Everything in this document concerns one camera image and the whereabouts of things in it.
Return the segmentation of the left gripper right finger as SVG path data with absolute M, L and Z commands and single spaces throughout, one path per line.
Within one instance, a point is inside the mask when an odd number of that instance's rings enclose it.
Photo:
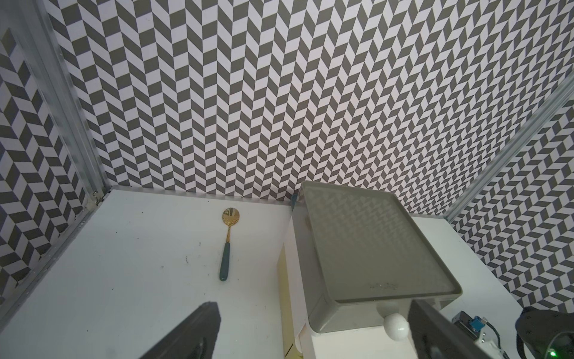
M 423 300 L 412 300 L 408 322 L 418 359 L 489 359 L 463 332 Z

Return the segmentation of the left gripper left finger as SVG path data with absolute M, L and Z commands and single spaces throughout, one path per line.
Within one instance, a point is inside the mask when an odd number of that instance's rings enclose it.
M 150 358 L 210 359 L 221 327 L 216 302 L 205 302 L 141 356 Z

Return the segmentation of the grey three-drawer storage box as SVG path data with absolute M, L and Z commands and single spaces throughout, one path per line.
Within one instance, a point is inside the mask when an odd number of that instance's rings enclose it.
M 305 182 L 277 262 L 286 358 L 414 358 L 411 302 L 462 287 L 394 194 Z

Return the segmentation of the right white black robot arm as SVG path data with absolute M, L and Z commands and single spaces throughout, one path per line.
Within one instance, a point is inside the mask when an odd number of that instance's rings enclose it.
M 516 321 L 517 353 L 526 358 L 573 358 L 573 314 L 524 308 Z

